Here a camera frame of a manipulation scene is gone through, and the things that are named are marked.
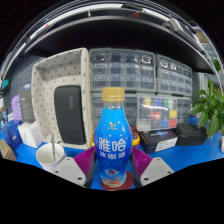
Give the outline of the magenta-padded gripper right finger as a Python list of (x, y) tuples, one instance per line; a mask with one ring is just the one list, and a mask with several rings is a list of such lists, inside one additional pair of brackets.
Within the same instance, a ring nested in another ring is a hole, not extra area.
[(130, 162), (136, 188), (146, 186), (173, 173), (172, 168), (162, 158), (152, 158), (135, 147), (132, 148)]

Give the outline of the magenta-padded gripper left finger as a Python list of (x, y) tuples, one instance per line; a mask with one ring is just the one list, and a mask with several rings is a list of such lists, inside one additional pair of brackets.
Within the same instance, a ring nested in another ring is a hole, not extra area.
[(90, 188), (96, 165), (95, 148), (91, 147), (74, 158), (66, 157), (54, 170), (54, 174), (84, 188)]

